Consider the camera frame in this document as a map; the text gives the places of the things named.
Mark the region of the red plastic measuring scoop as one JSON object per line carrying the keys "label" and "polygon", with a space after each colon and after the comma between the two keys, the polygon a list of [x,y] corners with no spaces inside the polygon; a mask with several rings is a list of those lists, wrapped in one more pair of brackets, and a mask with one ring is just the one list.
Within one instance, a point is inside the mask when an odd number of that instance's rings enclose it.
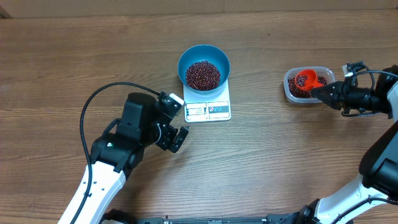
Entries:
{"label": "red plastic measuring scoop", "polygon": [[303,91],[310,91],[314,88],[324,86],[318,81],[318,76],[314,70],[302,70],[295,77],[295,86]]}

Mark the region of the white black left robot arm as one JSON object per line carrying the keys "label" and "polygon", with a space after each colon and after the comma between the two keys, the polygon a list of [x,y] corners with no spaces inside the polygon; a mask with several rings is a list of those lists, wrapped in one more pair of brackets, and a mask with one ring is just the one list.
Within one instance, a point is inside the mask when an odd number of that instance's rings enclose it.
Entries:
{"label": "white black left robot arm", "polygon": [[176,153],[189,128],[170,122],[185,102],[162,92],[157,98],[130,93],[122,116],[112,121],[91,146],[89,163],[60,223],[100,223],[108,205],[142,161],[145,148],[155,144]]}

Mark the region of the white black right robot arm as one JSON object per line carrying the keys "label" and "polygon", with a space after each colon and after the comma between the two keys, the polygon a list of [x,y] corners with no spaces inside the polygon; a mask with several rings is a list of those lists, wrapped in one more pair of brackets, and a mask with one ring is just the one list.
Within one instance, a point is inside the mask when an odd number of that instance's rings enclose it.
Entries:
{"label": "white black right robot arm", "polygon": [[371,70],[363,62],[343,66],[345,79],[310,93],[342,116],[384,113],[393,125],[368,149],[359,174],[333,195],[316,199],[286,223],[352,223],[360,214],[382,204],[397,205],[397,65]]}

